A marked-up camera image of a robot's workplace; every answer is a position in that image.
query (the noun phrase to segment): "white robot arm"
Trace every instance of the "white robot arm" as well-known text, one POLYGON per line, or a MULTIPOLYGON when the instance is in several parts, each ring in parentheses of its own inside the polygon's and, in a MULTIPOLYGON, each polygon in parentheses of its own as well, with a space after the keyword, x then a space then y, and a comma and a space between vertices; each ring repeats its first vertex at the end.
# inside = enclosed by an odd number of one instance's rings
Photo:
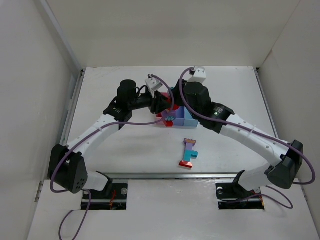
MULTIPOLYGON (((209 121, 194 114, 192 114, 192 117, 199 120, 205 128, 238 141, 267 161, 265 165, 256 169, 239 172, 232 185, 224 189, 230 189, 231 192, 240 192, 238 195, 245 197, 245 192, 270 184, 284 189, 290 188, 302 164, 300 156, 285 145, 253 134, 253 131, 255 131, 267 135, 243 120, 230 108, 211 102, 208 89, 202 85, 205 79, 205 69, 196 67, 191 72, 191 78, 188 81, 183 81, 183 95, 188 104, 197 113, 206 117, 228 121, 246 127, 251 131, 242 130, 231 124, 209 121)), ((146 83, 146 92, 140 94, 140 90, 138 93, 136 91, 134 81, 122 81, 117 90, 117 97, 92 127, 66 146, 58 144, 52 149, 48 177, 52 178, 58 163, 66 153, 72 150, 72 153, 57 172, 54 181, 72 193, 77 193, 82 189, 106 191, 109 182, 107 176, 98 172, 87 172, 85 161, 89 159, 101 143, 128 122, 133 110, 149 107, 152 113, 161 113, 171 105, 170 99, 156 91, 160 87, 156 79, 147 80, 146 83)), ((178 84, 172 89, 172 92, 174 102, 179 106, 184 106, 178 84)), ((300 152, 303 151, 303 145, 296 140, 292 143, 282 142, 291 145, 300 152)))

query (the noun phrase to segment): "white table surface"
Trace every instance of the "white table surface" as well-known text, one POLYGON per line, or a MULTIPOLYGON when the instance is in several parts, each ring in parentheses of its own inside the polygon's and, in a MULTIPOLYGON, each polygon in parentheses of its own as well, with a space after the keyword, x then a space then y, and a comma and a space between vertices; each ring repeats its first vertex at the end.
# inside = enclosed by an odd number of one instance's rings
MULTIPOLYGON (((186 67, 88 67, 81 87, 69 140, 88 129, 117 94, 122 80, 144 85, 148 74, 155 74, 175 86, 186 67)), ((247 122, 273 135, 271 121, 252 67, 206 67, 211 100, 222 103, 247 122)), ((150 111, 133 111, 131 122, 155 120, 150 111)), ((158 125, 125 126, 109 137, 86 159, 89 170, 106 173, 237 173, 261 166, 265 160, 240 143, 213 131, 197 128, 166 128, 158 125), (184 138, 197 140, 198 157, 192 169, 179 167, 184 138)))
MULTIPOLYGON (((28 240, 71 240, 84 215, 82 194, 52 193, 46 180, 28 240)), ((262 193, 284 204, 271 189, 262 193)), ((218 210, 214 180, 130 180, 127 210, 89 211, 77 240, 319 240, 301 187, 281 189, 286 209, 263 198, 265 210, 218 210)))

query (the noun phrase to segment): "black cylinder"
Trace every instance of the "black cylinder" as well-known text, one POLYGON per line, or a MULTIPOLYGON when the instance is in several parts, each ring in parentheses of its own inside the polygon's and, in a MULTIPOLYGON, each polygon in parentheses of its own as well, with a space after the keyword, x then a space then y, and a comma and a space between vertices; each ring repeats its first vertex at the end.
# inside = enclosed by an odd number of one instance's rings
POLYGON ((200 82, 187 82, 184 86, 184 95, 188 104, 197 112, 211 103, 208 89, 200 82))
POLYGON ((123 80, 116 91, 117 104, 127 104, 135 99, 137 95, 136 82, 130 79, 123 80))
POLYGON ((150 93, 144 93, 139 98, 128 103, 128 109, 130 111, 137 109, 144 109, 150 107, 152 104, 152 96, 150 93))

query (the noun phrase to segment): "teal block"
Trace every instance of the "teal block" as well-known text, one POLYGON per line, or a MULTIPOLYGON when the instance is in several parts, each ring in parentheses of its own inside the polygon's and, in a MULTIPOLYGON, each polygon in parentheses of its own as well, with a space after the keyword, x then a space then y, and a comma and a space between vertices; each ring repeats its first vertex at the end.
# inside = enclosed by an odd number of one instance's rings
POLYGON ((183 156, 184 161, 190 162, 191 158, 197 158, 197 157, 198 157, 197 151, 190 151, 190 150, 184 151, 184 156, 183 156))

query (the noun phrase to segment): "white cable clip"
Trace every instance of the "white cable clip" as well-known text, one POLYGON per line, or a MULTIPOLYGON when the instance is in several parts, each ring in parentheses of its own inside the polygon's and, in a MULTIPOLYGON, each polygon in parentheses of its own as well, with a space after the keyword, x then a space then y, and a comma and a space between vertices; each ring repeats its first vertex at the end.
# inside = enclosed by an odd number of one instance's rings
POLYGON ((256 125, 253 126, 253 128, 251 129, 251 131, 248 133, 248 135, 246 136, 246 138, 244 139, 244 141, 243 141, 241 144, 244 145, 244 144, 246 143, 247 139, 248 139, 248 138, 250 137, 250 135, 254 132, 255 128, 256 128, 256 125))
POLYGON ((151 93, 152 97, 155 96, 155 91, 157 91, 163 85, 162 82, 154 77, 146 79, 145 84, 148 87, 148 90, 151 93))
POLYGON ((204 81, 207 79, 206 69, 203 66, 195 66, 192 72, 193 74, 191 75, 191 78, 187 81, 188 83, 198 82, 203 84, 204 81))

